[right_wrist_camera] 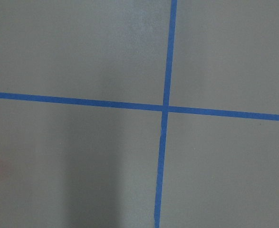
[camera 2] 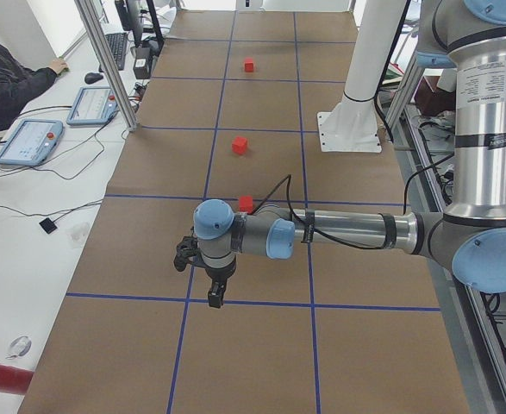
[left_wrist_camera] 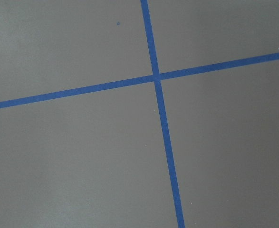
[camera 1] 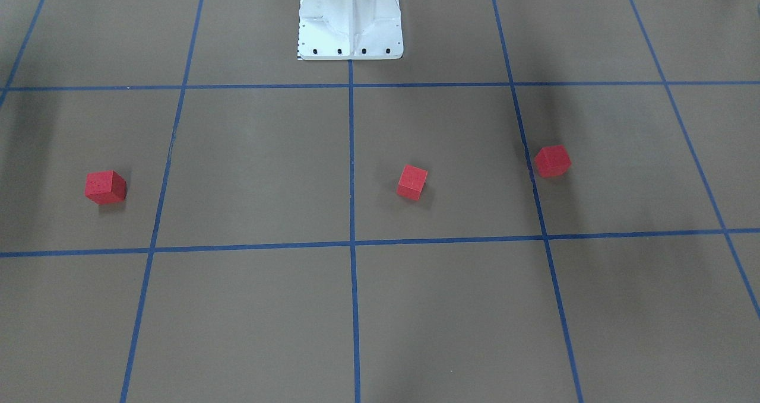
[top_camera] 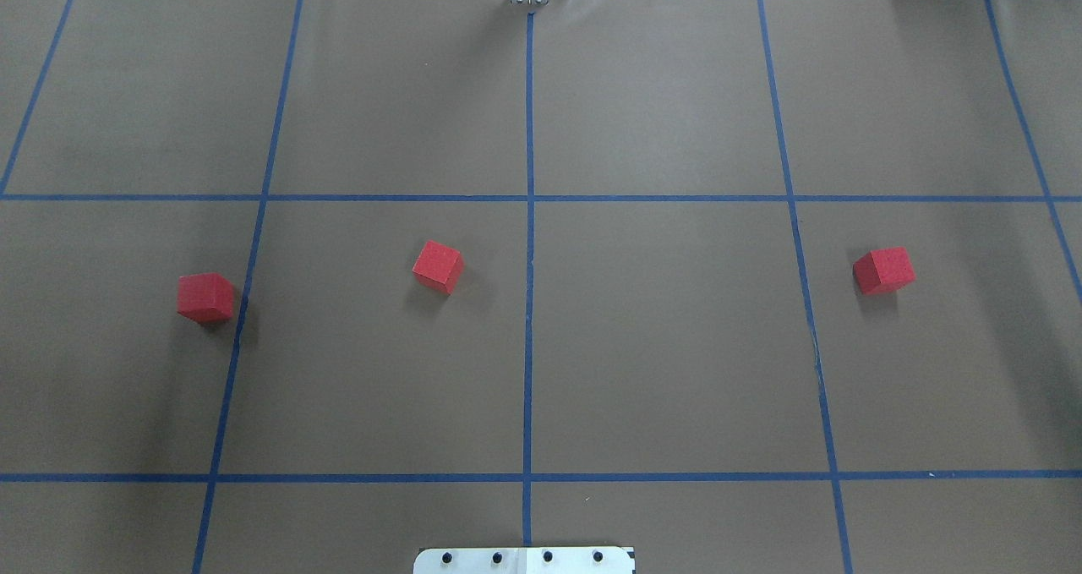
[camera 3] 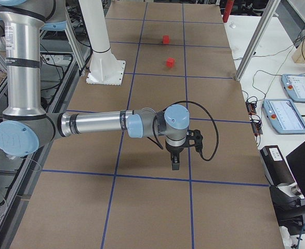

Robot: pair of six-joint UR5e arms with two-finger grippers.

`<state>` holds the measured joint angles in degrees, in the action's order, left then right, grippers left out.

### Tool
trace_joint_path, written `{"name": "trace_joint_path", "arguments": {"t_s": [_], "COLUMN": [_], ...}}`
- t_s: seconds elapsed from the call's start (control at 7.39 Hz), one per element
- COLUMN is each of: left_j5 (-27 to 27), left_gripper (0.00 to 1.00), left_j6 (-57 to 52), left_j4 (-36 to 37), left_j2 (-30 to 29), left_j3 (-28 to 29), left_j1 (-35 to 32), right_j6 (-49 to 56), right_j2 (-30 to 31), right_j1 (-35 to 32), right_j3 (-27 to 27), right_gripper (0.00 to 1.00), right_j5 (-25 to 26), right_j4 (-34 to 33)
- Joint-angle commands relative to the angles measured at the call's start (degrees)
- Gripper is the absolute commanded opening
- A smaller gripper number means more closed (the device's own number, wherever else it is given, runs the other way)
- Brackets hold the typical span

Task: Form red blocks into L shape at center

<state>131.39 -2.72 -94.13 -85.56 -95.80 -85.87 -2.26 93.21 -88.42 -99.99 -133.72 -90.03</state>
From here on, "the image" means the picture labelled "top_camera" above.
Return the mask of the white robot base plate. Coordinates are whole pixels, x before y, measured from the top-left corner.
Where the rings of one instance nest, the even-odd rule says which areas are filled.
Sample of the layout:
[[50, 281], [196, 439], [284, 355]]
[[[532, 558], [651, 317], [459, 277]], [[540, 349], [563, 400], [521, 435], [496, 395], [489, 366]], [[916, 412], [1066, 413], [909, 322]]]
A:
[[413, 573], [635, 573], [634, 549], [619, 546], [432, 548]]

